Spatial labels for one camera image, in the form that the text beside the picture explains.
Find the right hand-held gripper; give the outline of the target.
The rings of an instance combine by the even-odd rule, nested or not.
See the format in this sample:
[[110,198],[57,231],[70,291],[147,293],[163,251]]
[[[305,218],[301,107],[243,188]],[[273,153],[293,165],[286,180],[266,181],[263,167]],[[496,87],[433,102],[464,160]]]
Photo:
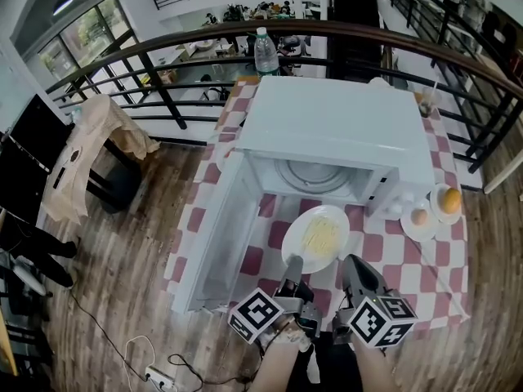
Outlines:
[[406,299],[378,296],[387,293],[384,277],[356,255],[349,254],[342,263],[342,290],[350,303],[360,304],[336,312],[332,321],[335,345],[351,344],[357,338],[368,348],[394,347],[418,322]]

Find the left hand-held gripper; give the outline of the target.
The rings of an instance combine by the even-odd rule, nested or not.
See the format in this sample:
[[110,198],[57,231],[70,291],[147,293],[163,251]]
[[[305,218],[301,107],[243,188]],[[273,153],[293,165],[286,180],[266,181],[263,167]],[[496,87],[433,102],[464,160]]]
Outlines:
[[257,288],[230,312],[228,324],[252,344],[280,317],[291,318],[306,336],[320,336],[322,314],[314,304],[313,291],[302,281],[303,259],[291,256],[281,283],[273,296]]

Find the white noodle plate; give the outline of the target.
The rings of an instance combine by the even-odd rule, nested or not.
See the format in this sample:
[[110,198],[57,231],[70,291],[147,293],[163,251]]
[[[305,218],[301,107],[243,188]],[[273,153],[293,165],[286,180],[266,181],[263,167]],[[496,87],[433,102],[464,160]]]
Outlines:
[[[334,254],[317,256],[302,249],[302,236],[309,222],[318,216],[325,216],[334,220],[339,227],[339,248]],[[288,228],[282,242],[282,260],[287,265],[291,256],[300,256],[303,259],[303,274],[313,274],[328,267],[346,249],[350,234],[350,222],[346,213],[332,205],[321,205],[301,214]]]

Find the white microwave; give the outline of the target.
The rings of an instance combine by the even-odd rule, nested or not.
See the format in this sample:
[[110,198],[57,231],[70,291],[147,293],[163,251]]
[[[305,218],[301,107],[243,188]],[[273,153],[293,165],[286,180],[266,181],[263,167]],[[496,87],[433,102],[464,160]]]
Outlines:
[[[265,77],[225,162],[206,211],[203,234],[187,269],[183,305],[228,301],[264,194],[320,205],[362,207],[365,217],[398,220],[435,184],[416,100],[408,91],[376,91],[368,83]],[[289,186],[275,160],[346,167],[351,180],[329,194]]]

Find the person's left forearm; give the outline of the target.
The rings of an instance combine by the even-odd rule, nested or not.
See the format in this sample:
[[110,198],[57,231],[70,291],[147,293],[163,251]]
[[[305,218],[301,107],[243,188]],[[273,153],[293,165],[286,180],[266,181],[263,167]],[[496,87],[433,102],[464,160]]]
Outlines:
[[272,343],[248,392],[286,392],[299,351],[298,341]]

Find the person's right forearm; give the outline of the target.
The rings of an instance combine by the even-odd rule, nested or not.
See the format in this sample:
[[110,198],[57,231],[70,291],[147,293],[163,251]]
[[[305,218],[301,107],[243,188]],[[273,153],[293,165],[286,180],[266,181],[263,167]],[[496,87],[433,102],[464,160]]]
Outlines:
[[352,340],[363,392],[401,392],[391,365],[379,349],[371,349],[358,337]]

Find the person's left hand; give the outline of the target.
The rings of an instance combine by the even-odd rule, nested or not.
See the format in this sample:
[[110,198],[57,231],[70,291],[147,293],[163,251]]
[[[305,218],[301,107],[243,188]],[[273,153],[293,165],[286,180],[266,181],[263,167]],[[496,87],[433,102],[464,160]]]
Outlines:
[[305,353],[311,347],[311,340],[294,319],[289,319],[275,329],[274,335],[268,340],[266,350],[275,344],[295,345],[300,352]]

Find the person's black trousers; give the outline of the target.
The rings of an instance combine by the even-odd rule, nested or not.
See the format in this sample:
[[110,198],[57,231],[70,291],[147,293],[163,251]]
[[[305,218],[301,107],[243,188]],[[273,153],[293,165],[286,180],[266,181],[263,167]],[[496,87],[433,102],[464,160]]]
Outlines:
[[[318,383],[307,374],[313,353],[319,369]],[[348,344],[335,345],[331,332],[321,332],[307,351],[298,352],[286,392],[363,392],[355,352]]]

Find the orange fruit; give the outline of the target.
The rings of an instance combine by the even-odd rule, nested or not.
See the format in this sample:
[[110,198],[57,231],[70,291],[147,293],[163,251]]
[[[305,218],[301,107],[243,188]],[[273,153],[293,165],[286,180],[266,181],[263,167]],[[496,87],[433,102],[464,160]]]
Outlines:
[[461,204],[461,193],[455,188],[449,188],[443,195],[440,207],[445,214],[451,215],[457,213],[460,210]]

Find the plastic cup with dark drink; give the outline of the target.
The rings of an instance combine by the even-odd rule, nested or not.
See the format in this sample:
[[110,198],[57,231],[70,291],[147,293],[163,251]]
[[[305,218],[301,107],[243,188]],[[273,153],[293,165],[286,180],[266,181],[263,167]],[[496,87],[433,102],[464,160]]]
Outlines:
[[431,87],[424,87],[421,91],[414,93],[418,109],[423,118],[429,118],[437,110],[441,100],[441,94],[438,90],[439,82],[436,81]]

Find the black railing with wooden handrail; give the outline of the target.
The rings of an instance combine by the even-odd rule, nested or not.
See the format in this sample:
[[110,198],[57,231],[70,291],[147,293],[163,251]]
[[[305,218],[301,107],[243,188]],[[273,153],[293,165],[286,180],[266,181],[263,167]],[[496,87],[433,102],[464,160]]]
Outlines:
[[503,94],[499,103],[494,105],[479,97],[470,96],[463,91],[455,90],[450,86],[444,84],[438,85],[439,91],[450,94],[454,98],[461,98],[467,101],[469,105],[481,105],[491,113],[487,123],[482,123],[479,119],[470,119],[464,113],[452,114],[445,111],[442,114],[445,118],[463,123],[468,127],[475,127],[479,130],[479,134],[471,139],[456,135],[449,137],[452,141],[467,145],[468,150],[465,154],[455,154],[454,157],[461,161],[468,162],[470,164],[470,172],[474,172],[484,164],[486,159],[496,150],[523,114],[523,88],[517,86],[514,82],[500,77],[496,72],[480,62],[474,61],[469,57],[433,42],[423,41],[420,38],[410,37],[403,33],[392,32],[386,29],[351,28],[343,23],[331,20],[255,20],[251,22],[218,24],[184,33],[171,33],[113,52],[60,80],[49,87],[46,92],[47,94],[51,94],[62,87],[67,87],[67,92],[56,97],[57,100],[62,101],[63,104],[61,107],[66,109],[74,105],[74,102],[71,100],[73,96],[80,95],[86,100],[87,96],[85,92],[87,90],[97,89],[100,86],[99,82],[89,83],[87,81],[95,72],[100,69],[105,69],[115,62],[126,61],[136,56],[143,65],[142,69],[131,70],[125,74],[107,78],[106,81],[121,82],[125,78],[137,78],[139,75],[145,74],[149,78],[148,83],[140,83],[133,90],[116,91],[114,95],[128,96],[135,92],[148,96],[151,93],[157,92],[161,98],[158,104],[168,108],[170,111],[167,118],[176,121],[181,129],[186,129],[189,118],[182,116],[178,110],[179,107],[183,105],[182,102],[174,101],[168,94],[169,91],[176,89],[178,86],[172,83],[164,83],[160,74],[167,70],[196,68],[205,65],[246,65],[253,63],[254,59],[252,56],[230,56],[154,66],[150,60],[149,53],[160,49],[176,47],[185,43],[202,41],[207,38],[252,36],[256,27],[267,27],[269,34],[275,36],[287,36],[291,33],[299,33],[323,37],[327,38],[327,40],[335,35],[360,36],[377,42],[384,47],[401,49],[425,56],[435,63],[451,65],[455,69],[463,70],[473,77],[488,82],[492,87],[498,88]]

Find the dark stairway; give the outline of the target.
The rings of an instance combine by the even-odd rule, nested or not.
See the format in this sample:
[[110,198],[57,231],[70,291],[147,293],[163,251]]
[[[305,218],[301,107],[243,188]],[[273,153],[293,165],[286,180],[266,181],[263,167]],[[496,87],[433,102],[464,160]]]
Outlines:
[[[328,19],[357,29],[380,27],[377,0],[329,0]],[[360,36],[335,35],[328,38],[328,58],[328,78],[369,82],[381,66],[382,48]]]

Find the large black screen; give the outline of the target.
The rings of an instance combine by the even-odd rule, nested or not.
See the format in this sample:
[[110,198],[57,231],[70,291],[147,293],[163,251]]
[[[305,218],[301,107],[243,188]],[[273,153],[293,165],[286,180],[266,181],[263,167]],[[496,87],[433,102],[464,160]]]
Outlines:
[[33,97],[0,143],[0,208],[37,223],[47,178],[72,129],[40,96]]

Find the yellow wooden board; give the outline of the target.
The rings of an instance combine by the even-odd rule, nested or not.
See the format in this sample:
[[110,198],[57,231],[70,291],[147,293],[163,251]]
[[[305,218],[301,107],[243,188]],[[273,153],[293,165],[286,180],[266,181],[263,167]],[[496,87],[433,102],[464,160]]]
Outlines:
[[13,376],[19,376],[14,354],[9,340],[7,325],[0,310],[0,351],[7,361],[7,366]]

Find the black chair frame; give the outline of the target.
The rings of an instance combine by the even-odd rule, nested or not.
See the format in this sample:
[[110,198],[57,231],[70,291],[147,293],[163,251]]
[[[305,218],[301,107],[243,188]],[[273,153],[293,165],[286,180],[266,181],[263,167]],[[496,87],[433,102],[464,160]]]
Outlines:
[[19,376],[13,376],[0,351],[0,392],[53,392],[49,372],[54,352],[42,324],[49,320],[47,300],[27,287],[12,271],[0,264],[0,310],[15,357]]

